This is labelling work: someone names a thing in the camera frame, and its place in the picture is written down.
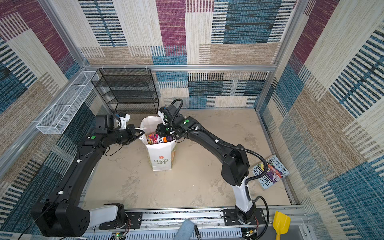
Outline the orange Fox's fruits candy bag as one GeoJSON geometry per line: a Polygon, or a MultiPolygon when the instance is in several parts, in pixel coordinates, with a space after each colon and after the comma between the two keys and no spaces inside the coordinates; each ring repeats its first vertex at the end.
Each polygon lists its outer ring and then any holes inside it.
{"type": "Polygon", "coordinates": [[[163,138],[160,137],[158,134],[153,133],[147,136],[147,142],[149,145],[155,145],[155,144],[163,143],[163,138]]]}

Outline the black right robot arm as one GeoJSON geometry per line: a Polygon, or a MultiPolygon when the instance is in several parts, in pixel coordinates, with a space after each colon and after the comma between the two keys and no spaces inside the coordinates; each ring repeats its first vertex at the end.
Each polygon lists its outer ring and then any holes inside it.
{"type": "Polygon", "coordinates": [[[245,148],[240,144],[234,146],[221,140],[192,117],[184,118],[183,115],[178,115],[178,122],[172,125],[170,117],[161,113],[159,117],[171,133],[201,145],[221,162],[221,176],[234,191],[238,219],[242,224],[249,224],[254,219],[256,207],[246,184],[250,164],[245,148]]]}

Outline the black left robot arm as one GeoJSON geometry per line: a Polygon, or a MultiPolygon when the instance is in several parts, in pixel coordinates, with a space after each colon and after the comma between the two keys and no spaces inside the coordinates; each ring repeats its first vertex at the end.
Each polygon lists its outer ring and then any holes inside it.
{"type": "Polygon", "coordinates": [[[124,228],[128,217],[123,204],[106,204],[94,210],[79,207],[82,192],[95,166],[114,144],[126,146],[144,135],[128,124],[128,116],[98,115],[77,147],[77,153],[53,192],[31,209],[31,216],[45,237],[80,237],[89,228],[106,224],[124,228]]]}

